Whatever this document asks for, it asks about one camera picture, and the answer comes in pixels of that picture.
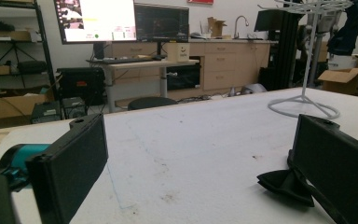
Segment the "black fabric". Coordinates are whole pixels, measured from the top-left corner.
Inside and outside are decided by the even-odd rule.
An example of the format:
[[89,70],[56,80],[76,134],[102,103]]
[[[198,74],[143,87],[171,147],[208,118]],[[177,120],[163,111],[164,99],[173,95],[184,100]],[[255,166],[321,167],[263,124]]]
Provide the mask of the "black fabric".
[[274,193],[289,196],[308,207],[314,206],[310,191],[304,187],[294,170],[272,171],[257,178],[261,186]]
[[358,36],[358,0],[353,0],[353,5],[345,9],[347,20],[345,25],[328,42],[328,52],[336,55],[351,56],[356,48]]

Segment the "cabinet drawer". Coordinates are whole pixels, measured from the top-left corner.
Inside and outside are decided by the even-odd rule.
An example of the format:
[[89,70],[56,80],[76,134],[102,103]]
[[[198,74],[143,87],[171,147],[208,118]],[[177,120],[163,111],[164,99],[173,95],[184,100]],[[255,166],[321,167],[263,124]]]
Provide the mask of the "cabinet drawer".
[[205,91],[232,87],[234,85],[234,71],[205,72],[203,89]]
[[122,78],[131,78],[131,77],[152,77],[159,76],[158,68],[139,68],[139,69],[130,69],[130,70],[119,70],[115,72],[113,79],[119,80]]
[[112,57],[150,55],[156,54],[156,43],[113,43],[111,45]]
[[235,44],[228,43],[208,43],[205,44],[205,53],[234,53]]
[[191,43],[190,44],[190,56],[203,56],[205,54],[204,43]]
[[206,71],[227,71],[235,69],[235,57],[232,54],[208,54],[205,55]]

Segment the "sink faucet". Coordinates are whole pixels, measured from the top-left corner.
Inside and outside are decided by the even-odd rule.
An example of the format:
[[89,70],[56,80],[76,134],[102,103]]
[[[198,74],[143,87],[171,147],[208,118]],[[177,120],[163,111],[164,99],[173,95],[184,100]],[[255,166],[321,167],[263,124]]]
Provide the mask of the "sink faucet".
[[245,19],[245,25],[246,25],[246,26],[249,26],[249,22],[248,22],[248,20],[246,20],[246,17],[244,17],[244,16],[239,16],[239,17],[237,17],[237,19],[235,20],[234,39],[240,38],[240,34],[237,33],[237,23],[238,23],[238,20],[239,20],[240,18],[244,18],[244,19]]

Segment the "computer monitor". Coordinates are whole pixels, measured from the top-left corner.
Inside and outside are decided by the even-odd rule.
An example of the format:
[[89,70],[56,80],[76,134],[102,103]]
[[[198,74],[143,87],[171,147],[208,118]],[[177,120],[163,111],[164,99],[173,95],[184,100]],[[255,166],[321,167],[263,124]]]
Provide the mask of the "computer monitor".
[[160,43],[188,42],[188,7],[135,4],[138,41]]
[[54,6],[63,44],[94,44],[101,55],[105,42],[136,41],[133,0],[54,0]]
[[255,32],[281,30],[284,11],[269,9],[259,11],[255,21]]

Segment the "teal object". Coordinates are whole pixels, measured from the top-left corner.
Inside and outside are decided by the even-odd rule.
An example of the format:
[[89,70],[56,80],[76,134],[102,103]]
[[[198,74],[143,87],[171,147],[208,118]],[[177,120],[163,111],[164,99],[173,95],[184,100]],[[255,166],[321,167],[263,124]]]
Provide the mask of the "teal object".
[[24,145],[19,151],[16,153],[16,156],[13,158],[11,162],[11,167],[20,168],[24,173],[28,174],[27,167],[25,165],[25,160],[27,160],[30,156],[42,152],[46,150],[50,144],[28,144]]

